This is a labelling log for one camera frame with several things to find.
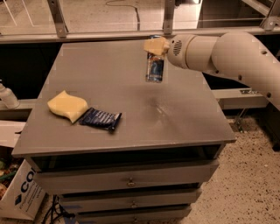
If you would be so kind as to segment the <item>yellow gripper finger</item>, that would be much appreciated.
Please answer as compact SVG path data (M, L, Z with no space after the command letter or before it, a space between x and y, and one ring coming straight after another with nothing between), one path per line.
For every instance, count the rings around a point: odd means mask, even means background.
M157 56L165 55L170 49L170 42L164 37L146 39L143 49Z

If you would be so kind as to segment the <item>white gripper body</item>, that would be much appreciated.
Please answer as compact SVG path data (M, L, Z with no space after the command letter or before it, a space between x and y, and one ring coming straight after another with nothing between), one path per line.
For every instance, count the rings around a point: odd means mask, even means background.
M186 62L187 48L194 39L192 34L176 35L170 40L170 48L167 53L167 59L175 67L188 69Z

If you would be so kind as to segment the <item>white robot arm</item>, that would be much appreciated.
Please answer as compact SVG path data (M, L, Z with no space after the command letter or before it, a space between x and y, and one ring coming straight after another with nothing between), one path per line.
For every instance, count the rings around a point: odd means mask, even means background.
M280 109L280 61L255 36L231 31L220 37L177 35L144 41L147 53L175 67L223 77L253 88Z

